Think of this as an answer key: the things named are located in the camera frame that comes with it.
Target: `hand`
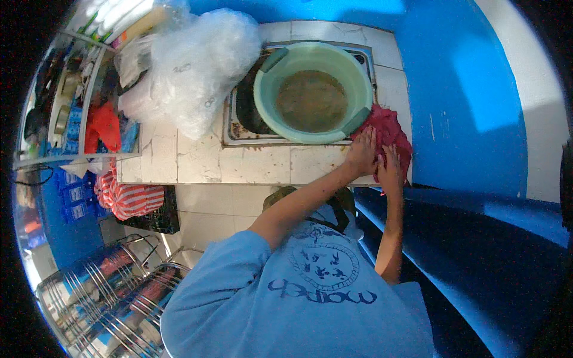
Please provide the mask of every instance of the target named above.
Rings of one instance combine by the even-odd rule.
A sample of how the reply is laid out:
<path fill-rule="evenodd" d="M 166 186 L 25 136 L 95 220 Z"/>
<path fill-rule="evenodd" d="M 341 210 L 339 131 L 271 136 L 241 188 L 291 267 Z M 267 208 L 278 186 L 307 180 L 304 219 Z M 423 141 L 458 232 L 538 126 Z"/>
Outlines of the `hand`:
<path fill-rule="evenodd" d="M 400 169 L 400 160 L 396 153 L 396 145 L 392 147 L 382 146 L 386 154 L 386 168 L 384 168 L 384 157 L 378 155 L 378 180 L 382 190 L 388 195 L 388 200 L 402 200 L 402 170 Z"/>
<path fill-rule="evenodd" d="M 376 129 L 366 127 L 352 142 L 344 166 L 353 173 L 355 179 L 376 172 Z"/>

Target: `metal sink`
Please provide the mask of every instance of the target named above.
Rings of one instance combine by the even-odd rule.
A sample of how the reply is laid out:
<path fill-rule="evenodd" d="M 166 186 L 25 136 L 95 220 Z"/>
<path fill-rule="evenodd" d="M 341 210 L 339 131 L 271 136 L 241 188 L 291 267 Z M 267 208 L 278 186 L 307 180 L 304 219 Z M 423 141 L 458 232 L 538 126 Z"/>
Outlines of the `metal sink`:
<path fill-rule="evenodd" d="M 261 57 L 253 65 L 249 73 L 237 84 L 226 99 L 227 111 L 223 116 L 223 144 L 224 145 L 300 145 L 274 133 L 258 114 L 254 104 L 253 85 L 262 63 L 276 49 L 303 41 L 271 42 L 263 48 Z M 341 42 L 321 41 L 326 44 L 337 46 L 352 56 L 364 67 L 366 75 L 372 84 L 372 92 L 376 98 L 376 80 L 374 66 L 372 64 L 372 52 L 369 47 L 344 44 Z M 346 138 L 333 144 L 350 144 L 350 138 Z"/>

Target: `green plastic basin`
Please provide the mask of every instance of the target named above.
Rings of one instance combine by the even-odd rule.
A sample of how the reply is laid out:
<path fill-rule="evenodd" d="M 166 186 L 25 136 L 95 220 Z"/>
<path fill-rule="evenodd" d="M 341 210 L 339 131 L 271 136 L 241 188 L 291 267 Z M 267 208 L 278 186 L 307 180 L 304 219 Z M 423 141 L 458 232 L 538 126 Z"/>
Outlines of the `green plastic basin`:
<path fill-rule="evenodd" d="M 319 133 L 303 132 L 286 124 L 276 107 L 278 90 L 285 78 L 303 70 L 329 74 L 344 88 L 348 108 L 339 125 Z M 335 46 L 299 42 L 274 51 L 257 72 L 254 102 L 262 119 L 277 134 L 303 144 L 328 144 L 343 140 L 364 122 L 372 107 L 372 86 L 358 61 Z"/>

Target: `clear plastic bag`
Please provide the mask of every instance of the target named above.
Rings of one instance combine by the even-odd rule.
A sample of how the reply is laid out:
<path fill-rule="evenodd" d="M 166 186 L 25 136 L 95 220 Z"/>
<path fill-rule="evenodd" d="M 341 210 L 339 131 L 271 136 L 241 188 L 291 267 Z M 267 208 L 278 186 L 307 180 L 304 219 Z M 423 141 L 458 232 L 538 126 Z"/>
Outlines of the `clear plastic bag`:
<path fill-rule="evenodd" d="M 134 84 L 141 72 L 151 66 L 151 44 L 156 36 L 151 34 L 134 38 L 113 58 L 122 88 Z"/>
<path fill-rule="evenodd" d="M 261 39 L 253 18 L 229 9 L 180 23 L 154 38 L 151 69 L 120 98 L 119 109 L 139 122 L 170 119 L 199 139 L 258 59 Z"/>

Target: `murky water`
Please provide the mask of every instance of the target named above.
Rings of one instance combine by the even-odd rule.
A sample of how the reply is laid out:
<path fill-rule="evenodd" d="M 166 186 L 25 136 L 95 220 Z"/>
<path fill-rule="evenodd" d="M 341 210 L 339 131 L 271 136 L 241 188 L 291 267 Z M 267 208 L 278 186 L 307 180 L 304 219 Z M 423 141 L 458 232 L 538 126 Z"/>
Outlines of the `murky water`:
<path fill-rule="evenodd" d="M 329 74 L 315 70 L 287 77 L 276 104 L 285 124 L 312 133 L 336 128 L 348 108 L 342 85 Z"/>

